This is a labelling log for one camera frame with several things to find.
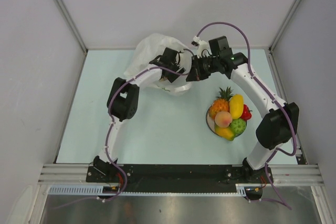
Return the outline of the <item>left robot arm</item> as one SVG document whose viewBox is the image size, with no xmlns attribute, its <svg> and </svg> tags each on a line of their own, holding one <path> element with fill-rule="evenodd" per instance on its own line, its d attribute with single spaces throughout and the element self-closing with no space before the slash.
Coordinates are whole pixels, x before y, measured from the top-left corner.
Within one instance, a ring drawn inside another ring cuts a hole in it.
<svg viewBox="0 0 336 224">
<path fill-rule="evenodd" d="M 110 91 L 107 109 L 111 118 L 103 147 L 106 159 L 96 156 L 93 169 L 105 182 L 110 182 L 121 170 L 117 167 L 116 158 L 112 158 L 110 135 L 116 123 L 133 118 L 138 108 L 141 87 L 147 87 L 161 79 L 174 82 L 180 76 L 186 76 L 186 69 L 180 65 L 181 53 L 165 48 L 161 55 L 156 56 L 149 64 L 129 80 L 116 78 Z"/>
</svg>

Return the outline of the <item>orange pink fake peach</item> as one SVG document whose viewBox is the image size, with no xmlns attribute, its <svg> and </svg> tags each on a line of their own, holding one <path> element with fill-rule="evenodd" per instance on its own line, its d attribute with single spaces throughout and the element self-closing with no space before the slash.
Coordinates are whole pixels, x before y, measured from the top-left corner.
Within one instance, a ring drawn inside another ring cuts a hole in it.
<svg viewBox="0 0 336 224">
<path fill-rule="evenodd" d="M 232 123 L 233 118 L 229 112 L 220 111 L 216 114 L 214 121 L 217 126 L 226 128 Z"/>
</svg>

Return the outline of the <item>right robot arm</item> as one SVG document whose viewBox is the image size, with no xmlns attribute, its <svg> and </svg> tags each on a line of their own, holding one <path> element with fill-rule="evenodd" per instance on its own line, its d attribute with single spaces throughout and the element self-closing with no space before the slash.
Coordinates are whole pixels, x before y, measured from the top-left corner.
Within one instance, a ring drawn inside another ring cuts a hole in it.
<svg viewBox="0 0 336 224">
<path fill-rule="evenodd" d="M 195 36 L 192 45 L 197 47 L 197 55 L 192 58 L 187 81 L 205 80 L 216 72 L 224 74 L 245 92 L 262 118 L 256 129 L 258 142 L 243 160 L 243 179 L 254 183 L 261 177 L 261 169 L 289 140 L 293 142 L 293 151 L 290 155 L 296 154 L 299 107 L 294 102 L 287 103 L 272 92 L 259 79 L 249 58 L 241 52 L 233 53 L 225 36 L 209 42 Z"/>
</svg>

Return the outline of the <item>round printed plate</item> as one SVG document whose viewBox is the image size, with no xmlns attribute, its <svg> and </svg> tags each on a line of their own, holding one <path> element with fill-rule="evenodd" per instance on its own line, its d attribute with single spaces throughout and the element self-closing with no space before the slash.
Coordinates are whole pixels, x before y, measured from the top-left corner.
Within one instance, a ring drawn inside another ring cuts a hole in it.
<svg viewBox="0 0 336 224">
<path fill-rule="evenodd" d="M 215 134 L 215 121 L 209 116 L 209 109 L 206 113 L 206 124 L 208 126 L 208 128 Z"/>
</svg>

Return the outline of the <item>yellow fake mango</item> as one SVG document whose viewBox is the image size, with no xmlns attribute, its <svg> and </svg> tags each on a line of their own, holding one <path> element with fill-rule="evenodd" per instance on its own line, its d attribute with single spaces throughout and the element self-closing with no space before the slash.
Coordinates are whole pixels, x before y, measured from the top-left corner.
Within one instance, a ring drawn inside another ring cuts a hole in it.
<svg viewBox="0 0 336 224">
<path fill-rule="evenodd" d="M 234 95 L 229 101 L 229 112 L 233 120 L 241 117 L 244 110 L 244 98 L 241 94 Z"/>
</svg>

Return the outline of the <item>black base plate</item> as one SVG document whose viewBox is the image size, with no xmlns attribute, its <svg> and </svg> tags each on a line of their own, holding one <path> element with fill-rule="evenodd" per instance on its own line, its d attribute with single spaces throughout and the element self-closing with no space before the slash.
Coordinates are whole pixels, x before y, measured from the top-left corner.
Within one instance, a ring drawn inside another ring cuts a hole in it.
<svg viewBox="0 0 336 224">
<path fill-rule="evenodd" d="M 126 173 L 122 182 L 127 187 L 176 187 L 195 188 L 196 186 L 215 186 L 219 184 L 260 184 L 267 176 L 272 178 L 269 168 L 251 170 L 243 165 L 162 165 L 162 164 L 124 164 Z"/>
</svg>

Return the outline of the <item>aluminium corner post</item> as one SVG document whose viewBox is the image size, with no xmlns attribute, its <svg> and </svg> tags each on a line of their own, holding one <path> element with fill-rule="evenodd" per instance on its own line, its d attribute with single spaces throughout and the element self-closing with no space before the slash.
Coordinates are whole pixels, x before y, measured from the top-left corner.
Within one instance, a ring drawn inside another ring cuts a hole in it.
<svg viewBox="0 0 336 224">
<path fill-rule="evenodd" d="M 78 43 L 79 47 L 81 48 L 82 52 L 84 53 L 84 55 L 86 56 L 88 53 L 88 48 L 86 47 L 84 40 L 64 2 L 64 0 L 53 0 L 56 7 L 58 8 L 61 16 L 63 17 L 66 25 L 68 26 L 68 28 L 70 29 L 70 32 L 72 33 L 72 35 L 74 36 L 76 42 Z"/>
<path fill-rule="evenodd" d="M 277 30 L 270 46 L 268 47 L 268 50 L 270 53 L 272 53 L 274 51 L 274 49 L 276 48 L 276 46 L 278 45 L 279 41 L 281 40 L 284 32 L 286 31 L 288 25 L 290 24 L 292 18 L 294 17 L 296 11 L 298 10 L 301 2 L 303 0 L 294 0 L 292 2 L 292 4 L 290 5 L 289 10 L 287 11 L 284 20 L 282 21 L 279 29 Z"/>
</svg>

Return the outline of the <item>white plastic bag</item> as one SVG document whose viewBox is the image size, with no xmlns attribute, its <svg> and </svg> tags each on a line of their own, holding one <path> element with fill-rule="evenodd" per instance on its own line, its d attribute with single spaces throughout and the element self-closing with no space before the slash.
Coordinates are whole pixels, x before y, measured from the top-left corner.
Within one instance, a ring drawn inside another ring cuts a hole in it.
<svg viewBox="0 0 336 224">
<path fill-rule="evenodd" d="M 178 39 L 154 33 L 139 42 L 133 54 L 129 66 L 124 72 L 127 78 L 134 77 L 137 73 L 143 71 L 151 60 L 162 55 L 166 48 L 178 51 L 176 60 L 180 66 L 189 72 L 192 65 L 192 52 Z M 162 89 L 170 95 L 182 95 L 191 89 L 192 83 L 186 81 L 186 76 L 179 76 L 173 83 L 168 80 L 158 80 L 149 85 L 150 88 Z"/>
</svg>

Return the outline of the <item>orange green fake papaya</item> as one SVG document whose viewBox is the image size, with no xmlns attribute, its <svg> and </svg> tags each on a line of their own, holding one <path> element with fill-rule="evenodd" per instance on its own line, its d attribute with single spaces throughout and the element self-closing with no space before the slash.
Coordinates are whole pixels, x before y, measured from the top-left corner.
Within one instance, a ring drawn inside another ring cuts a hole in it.
<svg viewBox="0 0 336 224">
<path fill-rule="evenodd" d="M 219 127 L 218 125 L 215 125 L 215 133 L 228 141 L 233 141 L 235 138 L 235 133 L 229 126 Z"/>
</svg>

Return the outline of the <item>left aluminium corner post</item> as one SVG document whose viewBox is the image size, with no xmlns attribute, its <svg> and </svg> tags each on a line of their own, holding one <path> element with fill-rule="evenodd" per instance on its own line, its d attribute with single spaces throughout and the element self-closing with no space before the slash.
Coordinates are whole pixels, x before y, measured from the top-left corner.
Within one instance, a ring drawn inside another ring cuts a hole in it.
<svg viewBox="0 0 336 224">
<path fill-rule="evenodd" d="M 86 56 L 88 53 L 88 48 L 86 47 L 84 40 L 64 2 L 64 0 L 53 0 L 56 7 L 58 8 L 61 16 L 63 17 L 66 25 L 68 26 L 68 28 L 70 29 L 70 32 L 72 33 L 72 35 L 74 36 L 76 42 L 78 43 L 79 47 L 81 48 L 82 52 L 84 53 L 84 55 Z"/>
</svg>

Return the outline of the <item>green fake fruit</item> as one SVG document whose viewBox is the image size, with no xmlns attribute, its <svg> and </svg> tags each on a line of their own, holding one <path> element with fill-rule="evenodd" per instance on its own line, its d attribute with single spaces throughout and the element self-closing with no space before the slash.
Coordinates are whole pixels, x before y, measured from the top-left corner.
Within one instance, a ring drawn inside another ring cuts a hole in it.
<svg viewBox="0 0 336 224">
<path fill-rule="evenodd" d="M 246 121 L 241 118 L 233 120 L 230 124 L 230 128 L 235 133 L 235 135 L 241 135 L 245 131 L 246 126 Z"/>
</svg>

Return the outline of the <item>red fake pepper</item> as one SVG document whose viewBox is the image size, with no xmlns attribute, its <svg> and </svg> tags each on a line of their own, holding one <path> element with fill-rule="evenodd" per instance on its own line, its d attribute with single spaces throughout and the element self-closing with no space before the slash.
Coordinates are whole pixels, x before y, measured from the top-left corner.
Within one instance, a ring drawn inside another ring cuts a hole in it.
<svg viewBox="0 0 336 224">
<path fill-rule="evenodd" d="M 251 110 L 246 104 L 244 104 L 243 113 L 240 116 L 240 118 L 243 119 L 244 121 L 248 121 L 251 119 L 251 117 L 252 117 Z"/>
</svg>

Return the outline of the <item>right aluminium corner post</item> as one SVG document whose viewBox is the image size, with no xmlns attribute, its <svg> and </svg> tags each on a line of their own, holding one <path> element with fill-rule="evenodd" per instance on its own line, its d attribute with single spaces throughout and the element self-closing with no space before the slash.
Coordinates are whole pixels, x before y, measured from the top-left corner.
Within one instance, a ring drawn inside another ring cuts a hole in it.
<svg viewBox="0 0 336 224">
<path fill-rule="evenodd" d="M 277 30 L 270 46 L 268 47 L 268 50 L 270 53 L 272 53 L 274 51 L 274 49 L 276 48 L 276 46 L 278 45 L 279 41 L 281 40 L 284 32 L 286 31 L 288 25 L 290 24 L 292 18 L 294 17 L 296 11 L 298 10 L 301 2 L 303 0 L 294 0 L 292 2 L 292 4 L 290 5 L 289 10 L 287 11 L 284 20 L 282 21 L 279 29 Z"/>
</svg>

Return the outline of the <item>orange fake pineapple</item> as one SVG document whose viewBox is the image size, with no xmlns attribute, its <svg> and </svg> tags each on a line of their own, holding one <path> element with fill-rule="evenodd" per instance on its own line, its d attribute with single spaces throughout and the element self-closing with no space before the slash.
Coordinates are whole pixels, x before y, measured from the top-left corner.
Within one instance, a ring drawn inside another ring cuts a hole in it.
<svg viewBox="0 0 336 224">
<path fill-rule="evenodd" d="M 218 112 L 228 112 L 229 111 L 229 101 L 233 97 L 233 91 L 231 87 L 226 89 L 219 89 L 218 96 L 213 101 L 211 107 L 209 108 L 209 116 L 214 120 Z"/>
</svg>

